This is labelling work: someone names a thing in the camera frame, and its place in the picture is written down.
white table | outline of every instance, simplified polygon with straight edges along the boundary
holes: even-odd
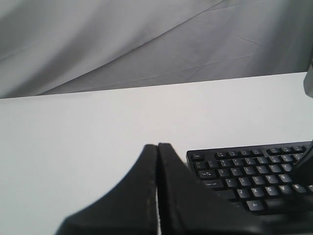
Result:
[[[146,143],[190,149],[313,138],[305,73],[0,100],[0,234],[53,234]]]

black keyboard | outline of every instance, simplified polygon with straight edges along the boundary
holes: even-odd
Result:
[[[259,216],[276,233],[313,232],[313,186],[289,176],[310,144],[191,150],[187,162],[206,187]]]

white tabletop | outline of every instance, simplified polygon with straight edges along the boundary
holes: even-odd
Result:
[[[55,233],[146,143],[187,150],[313,138],[305,73],[0,100],[0,234]]]

black plastic object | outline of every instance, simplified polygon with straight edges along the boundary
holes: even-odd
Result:
[[[157,193],[162,234],[270,234],[257,217],[205,188],[170,144],[159,144],[158,150]]]
[[[57,235],[156,235],[157,147],[146,145],[107,195],[66,218]]]
[[[302,185],[313,185],[313,141],[303,158],[292,168],[290,176],[295,182]]]

gray cloth backdrop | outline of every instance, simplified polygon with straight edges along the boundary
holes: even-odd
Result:
[[[0,97],[306,71],[313,0],[0,0]]]

